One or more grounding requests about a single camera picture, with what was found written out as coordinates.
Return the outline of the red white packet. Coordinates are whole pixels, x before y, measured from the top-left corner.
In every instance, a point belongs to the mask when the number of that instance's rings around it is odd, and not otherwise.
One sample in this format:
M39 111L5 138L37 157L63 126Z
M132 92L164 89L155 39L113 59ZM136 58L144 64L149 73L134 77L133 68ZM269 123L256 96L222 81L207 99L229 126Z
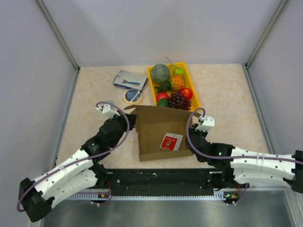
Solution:
M160 148L167 149L170 151L177 151L179 150L182 140L183 135L166 133L161 142Z

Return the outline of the brown cardboard box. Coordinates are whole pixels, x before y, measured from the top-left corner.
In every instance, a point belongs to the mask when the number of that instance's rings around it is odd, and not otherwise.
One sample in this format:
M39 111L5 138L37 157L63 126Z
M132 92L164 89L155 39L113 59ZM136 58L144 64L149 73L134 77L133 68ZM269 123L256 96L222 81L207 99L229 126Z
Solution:
M187 121L192 123L190 111L150 105L129 105L125 110L137 115L135 129L141 162L193 155L185 144ZM160 148L166 133L183 135L179 150Z

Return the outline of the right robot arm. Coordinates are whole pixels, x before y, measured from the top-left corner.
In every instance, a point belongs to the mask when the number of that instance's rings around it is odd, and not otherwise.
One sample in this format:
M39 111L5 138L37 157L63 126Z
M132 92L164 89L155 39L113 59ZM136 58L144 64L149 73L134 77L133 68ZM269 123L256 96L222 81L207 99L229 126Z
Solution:
M198 124L186 127L186 146L198 162L225 169L221 182L226 187L236 183L265 183L303 192L303 152L274 155L241 149L231 144L211 143L207 131Z

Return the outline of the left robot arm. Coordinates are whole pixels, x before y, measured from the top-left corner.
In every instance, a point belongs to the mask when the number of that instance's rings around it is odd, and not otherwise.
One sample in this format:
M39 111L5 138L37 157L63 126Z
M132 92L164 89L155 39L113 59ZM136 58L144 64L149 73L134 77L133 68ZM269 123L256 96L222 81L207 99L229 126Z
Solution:
M107 172L99 161L122 145L135 127L136 118L135 114L116 114L63 163L34 180L21 181L17 210L36 222L73 194L105 186Z

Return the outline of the blue razor box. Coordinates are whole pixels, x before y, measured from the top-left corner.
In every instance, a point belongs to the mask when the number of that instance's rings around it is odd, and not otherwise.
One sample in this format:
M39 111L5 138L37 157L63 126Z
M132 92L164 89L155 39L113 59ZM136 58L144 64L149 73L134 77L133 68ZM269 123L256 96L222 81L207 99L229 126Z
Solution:
M145 75L121 70L114 78L113 85L123 89L137 89L142 92L147 81L148 78Z

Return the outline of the masking tape roll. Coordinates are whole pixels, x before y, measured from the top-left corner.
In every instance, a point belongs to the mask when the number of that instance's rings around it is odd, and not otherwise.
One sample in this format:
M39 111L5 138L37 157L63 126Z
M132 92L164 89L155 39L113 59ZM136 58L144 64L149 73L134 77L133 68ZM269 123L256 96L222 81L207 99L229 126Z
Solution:
M135 88L127 90L124 95L124 100L130 104L137 104L142 99L141 91Z

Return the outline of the yellow plastic tray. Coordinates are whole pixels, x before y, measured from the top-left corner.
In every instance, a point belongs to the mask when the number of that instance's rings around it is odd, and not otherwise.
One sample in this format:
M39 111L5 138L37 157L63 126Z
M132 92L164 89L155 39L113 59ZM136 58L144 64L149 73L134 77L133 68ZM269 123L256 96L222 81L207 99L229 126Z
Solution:
M155 104L172 93L181 92L190 104L185 110L193 111L201 106L185 62L156 64L148 68L148 77Z

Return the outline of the dark purple grapes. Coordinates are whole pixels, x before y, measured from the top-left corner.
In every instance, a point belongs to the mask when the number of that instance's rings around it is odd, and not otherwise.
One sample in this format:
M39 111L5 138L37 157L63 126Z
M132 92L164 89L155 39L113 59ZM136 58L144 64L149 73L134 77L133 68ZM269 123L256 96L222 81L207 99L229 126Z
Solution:
M189 111L191 107L190 99L181 92L171 93L168 102L169 107L174 109Z

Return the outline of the red apple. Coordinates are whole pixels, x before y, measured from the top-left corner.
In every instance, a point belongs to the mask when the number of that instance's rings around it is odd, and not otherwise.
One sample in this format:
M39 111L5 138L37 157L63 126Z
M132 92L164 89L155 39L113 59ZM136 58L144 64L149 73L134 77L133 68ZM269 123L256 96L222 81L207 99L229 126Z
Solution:
M191 100L193 97L193 91L190 88L185 87L180 92L186 100Z

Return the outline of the green avocado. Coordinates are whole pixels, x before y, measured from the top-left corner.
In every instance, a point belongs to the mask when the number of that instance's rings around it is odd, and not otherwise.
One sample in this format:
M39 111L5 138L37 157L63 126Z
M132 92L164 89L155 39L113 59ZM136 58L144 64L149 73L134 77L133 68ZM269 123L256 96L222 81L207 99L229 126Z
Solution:
M169 107L169 101L165 98L161 98L158 100L156 105L161 107Z

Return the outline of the red tomato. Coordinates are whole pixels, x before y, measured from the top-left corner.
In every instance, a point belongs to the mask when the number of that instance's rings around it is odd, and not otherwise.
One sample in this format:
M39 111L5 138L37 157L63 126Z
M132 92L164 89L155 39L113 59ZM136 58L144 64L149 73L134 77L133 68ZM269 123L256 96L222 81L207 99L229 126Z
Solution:
M156 102L158 102L160 99L168 99L168 94L166 92L159 92L157 95L156 95Z

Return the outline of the small orange pineapple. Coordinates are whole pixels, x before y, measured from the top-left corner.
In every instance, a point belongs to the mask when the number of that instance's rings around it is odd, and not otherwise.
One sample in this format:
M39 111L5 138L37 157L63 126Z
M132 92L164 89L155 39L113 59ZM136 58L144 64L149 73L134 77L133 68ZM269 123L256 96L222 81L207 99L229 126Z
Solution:
M169 80L156 86L157 92L179 91L186 87L186 81L182 75L172 75Z

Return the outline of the green melon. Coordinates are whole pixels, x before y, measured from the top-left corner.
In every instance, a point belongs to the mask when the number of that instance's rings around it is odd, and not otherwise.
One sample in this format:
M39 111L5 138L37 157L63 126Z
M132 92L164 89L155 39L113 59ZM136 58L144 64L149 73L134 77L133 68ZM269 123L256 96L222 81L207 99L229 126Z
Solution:
M151 70L151 78L156 83L164 83L170 78L170 70L164 64L156 64Z

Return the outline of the green apple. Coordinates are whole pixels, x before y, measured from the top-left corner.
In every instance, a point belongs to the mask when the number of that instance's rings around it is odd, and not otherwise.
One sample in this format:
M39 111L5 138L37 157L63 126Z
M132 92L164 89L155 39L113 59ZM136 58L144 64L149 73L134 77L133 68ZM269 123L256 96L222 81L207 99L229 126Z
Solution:
M175 68L173 70L173 75L182 75L182 76L184 76L185 75L185 70L182 69L182 68Z

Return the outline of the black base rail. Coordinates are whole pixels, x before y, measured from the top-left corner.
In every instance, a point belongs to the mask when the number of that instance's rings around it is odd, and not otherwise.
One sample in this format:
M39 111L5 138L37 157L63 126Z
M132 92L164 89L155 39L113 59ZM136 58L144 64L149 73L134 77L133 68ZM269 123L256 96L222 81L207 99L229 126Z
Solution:
M232 204L253 179L237 182L231 170L105 169L100 166L77 174L53 192L53 204L73 198L101 202L113 200L222 200Z

